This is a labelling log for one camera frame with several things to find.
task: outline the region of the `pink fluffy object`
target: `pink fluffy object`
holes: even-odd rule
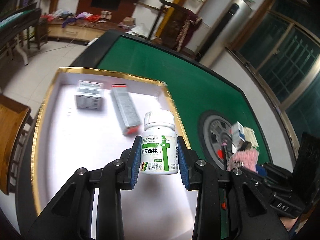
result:
[[[228,161],[228,168],[227,171],[231,171],[233,168],[235,168],[235,162],[240,161],[243,163],[243,166],[253,172],[256,171],[256,164],[258,161],[259,152],[255,149],[243,151],[243,152],[237,152],[231,156],[231,158]]]

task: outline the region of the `screw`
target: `screw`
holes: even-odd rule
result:
[[[241,171],[241,169],[235,168],[235,169],[233,169],[233,173],[236,175],[241,175],[242,171]]]
[[[87,172],[87,169],[86,169],[86,168],[79,168],[79,169],[77,170],[78,175],[83,175],[83,174],[85,174],[86,172]]]
[[[120,166],[122,163],[123,163],[123,161],[121,161],[120,159],[116,159],[116,160],[113,162],[113,165],[115,165],[115,166]]]
[[[199,166],[205,166],[205,161],[204,160],[197,160],[197,164],[199,165]]]

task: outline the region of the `blue gripper pad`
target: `blue gripper pad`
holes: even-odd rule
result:
[[[179,163],[179,170],[180,170],[182,183],[186,187],[186,189],[189,189],[190,182],[189,182],[188,166],[187,166],[186,160],[184,158],[184,155],[182,153],[182,148],[180,146],[179,141],[178,141],[178,163]]]
[[[141,162],[141,138],[140,138],[138,149],[137,149],[136,155],[134,157],[134,161],[133,161],[132,169],[131,169],[131,182],[130,182],[130,184],[131,184],[132,189],[134,189],[134,185],[136,185],[137,181],[138,181],[140,162]]]

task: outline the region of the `white ribbed cap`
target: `white ribbed cap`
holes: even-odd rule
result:
[[[144,130],[152,126],[167,126],[175,130],[174,115],[170,111],[157,109],[144,116]]]

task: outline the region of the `green table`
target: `green table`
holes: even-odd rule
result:
[[[240,122],[254,130],[260,155],[270,162],[261,127],[244,93],[212,70],[170,49],[117,31],[108,31],[87,48],[71,66],[119,71],[164,81],[180,114],[191,148],[201,159],[197,124],[201,114],[214,110],[231,124]]]

